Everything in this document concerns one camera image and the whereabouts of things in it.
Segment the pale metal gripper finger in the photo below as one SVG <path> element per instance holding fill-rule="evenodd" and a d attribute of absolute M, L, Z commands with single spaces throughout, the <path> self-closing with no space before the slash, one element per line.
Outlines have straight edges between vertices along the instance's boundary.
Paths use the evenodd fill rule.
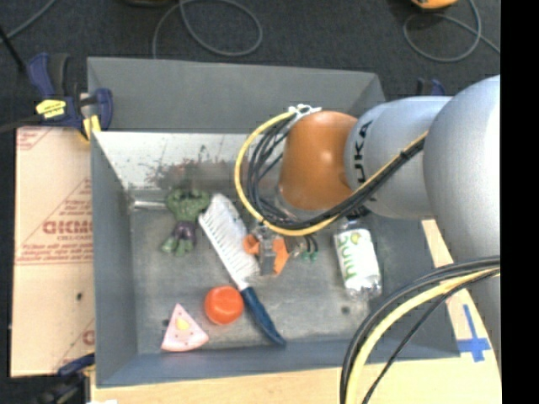
<path fill-rule="evenodd" d="M 254 236 L 261 245 L 271 245 L 274 240 L 274 232 L 262 222 L 255 225 Z"/>
<path fill-rule="evenodd" d="M 272 275 L 274 271 L 276 253 L 271 243 L 259 245 L 259 266 L 261 275 Z"/>

